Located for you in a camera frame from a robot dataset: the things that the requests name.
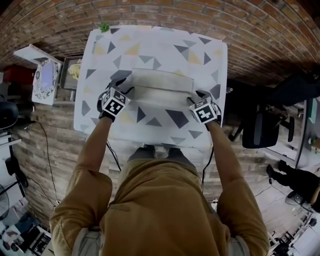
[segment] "jacket sleeve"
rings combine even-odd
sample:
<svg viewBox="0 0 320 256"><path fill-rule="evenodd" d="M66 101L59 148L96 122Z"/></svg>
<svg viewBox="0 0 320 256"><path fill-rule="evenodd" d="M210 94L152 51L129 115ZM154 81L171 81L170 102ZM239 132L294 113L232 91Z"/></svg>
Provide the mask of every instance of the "jacket sleeve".
<svg viewBox="0 0 320 256"><path fill-rule="evenodd" d="M243 238L252 256L267 255L270 247L267 229L256 199L243 178L234 180L223 190L217 213L233 237Z"/></svg>
<svg viewBox="0 0 320 256"><path fill-rule="evenodd" d="M55 255L71 255L80 230L99 225L111 193L112 181L105 174L86 169L73 172L66 196L50 218Z"/></svg>

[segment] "small plant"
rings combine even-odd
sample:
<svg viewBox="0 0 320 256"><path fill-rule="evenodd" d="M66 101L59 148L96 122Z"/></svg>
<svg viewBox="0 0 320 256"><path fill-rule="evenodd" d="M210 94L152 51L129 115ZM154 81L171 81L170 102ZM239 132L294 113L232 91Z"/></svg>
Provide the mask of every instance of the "small plant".
<svg viewBox="0 0 320 256"><path fill-rule="evenodd" d="M101 22L99 25L99 29L101 30L101 33L108 32L110 29L110 25L107 22Z"/></svg>

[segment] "metal tray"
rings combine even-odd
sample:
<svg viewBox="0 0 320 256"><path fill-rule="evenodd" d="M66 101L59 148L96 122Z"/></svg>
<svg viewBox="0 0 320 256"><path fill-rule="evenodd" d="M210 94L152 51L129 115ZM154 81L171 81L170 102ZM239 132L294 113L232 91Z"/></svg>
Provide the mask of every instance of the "metal tray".
<svg viewBox="0 0 320 256"><path fill-rule="evenodd" d="M78 81L68 73L68 68L70 68L72 64L77 63L77 61L82 58L83 58L83 55L75 55L75 56L66 57L64 59L63 67L61 70L60 82L59 82L59 85L62 89L72 90L72 91L77 90Z"/></svg>

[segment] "brick wall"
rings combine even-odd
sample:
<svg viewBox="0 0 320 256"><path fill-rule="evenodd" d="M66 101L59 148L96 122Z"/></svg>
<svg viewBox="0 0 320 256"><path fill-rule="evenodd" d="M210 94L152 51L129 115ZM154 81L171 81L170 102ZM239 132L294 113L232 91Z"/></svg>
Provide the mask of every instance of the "brick wall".
<svg viewBox="0 0 320 256"><path fill-rule="evenodd" d="M228 76L274 84L320 62L320 29L298 0L14 0L0 16L0 69L30 66L12 52L34 44L83 53L100 22L186 30L228 44Z"/></svg>

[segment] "tan jacket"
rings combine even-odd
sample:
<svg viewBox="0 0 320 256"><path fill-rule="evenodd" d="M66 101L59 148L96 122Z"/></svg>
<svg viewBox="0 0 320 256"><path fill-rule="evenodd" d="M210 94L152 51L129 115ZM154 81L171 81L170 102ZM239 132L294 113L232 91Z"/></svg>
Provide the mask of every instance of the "tan jacket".
<svg viewBox="0 0 320 256"><path fill-rule="evenodd" d="M71 255L82 228L100 226L101 255L227 255L231 236L252 256L265 256L267 230L244 179L224 188L212 213L196 170L166 159L133 160L109 204L112 182L76 167L67 194L50 220L55 255Z"/></svg>

